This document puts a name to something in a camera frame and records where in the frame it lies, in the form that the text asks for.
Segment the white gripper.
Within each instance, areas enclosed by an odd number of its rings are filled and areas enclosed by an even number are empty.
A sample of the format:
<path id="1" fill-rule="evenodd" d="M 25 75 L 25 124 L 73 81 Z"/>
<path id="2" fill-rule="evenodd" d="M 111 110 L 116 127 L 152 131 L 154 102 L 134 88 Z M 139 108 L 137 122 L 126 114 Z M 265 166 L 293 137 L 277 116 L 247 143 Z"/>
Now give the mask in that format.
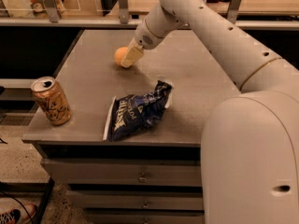
<path id="1" fill-rule="evenodd" d="M 125 47 L 121 66 L 128 68 L 144 55 L 143 49 L 155 49 L 165 37 L 183 22 L 157 4 L 135 30 L 135 42 L 141 47 Z"/>

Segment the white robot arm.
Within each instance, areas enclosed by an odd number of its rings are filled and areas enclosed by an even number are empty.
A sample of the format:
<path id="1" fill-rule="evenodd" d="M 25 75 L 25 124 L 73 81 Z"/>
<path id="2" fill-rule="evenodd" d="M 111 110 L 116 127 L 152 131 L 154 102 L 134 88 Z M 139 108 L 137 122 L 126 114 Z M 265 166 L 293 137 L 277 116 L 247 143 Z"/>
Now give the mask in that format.
<path id="1" fill-rule="evenodd" d="M 206 0 L 159 0 L 121 65 L 136 63 L 182 24 L 240 91 L 212 111 L 202 132 L 206 224 L 299 224 L 297 69 Z"/>

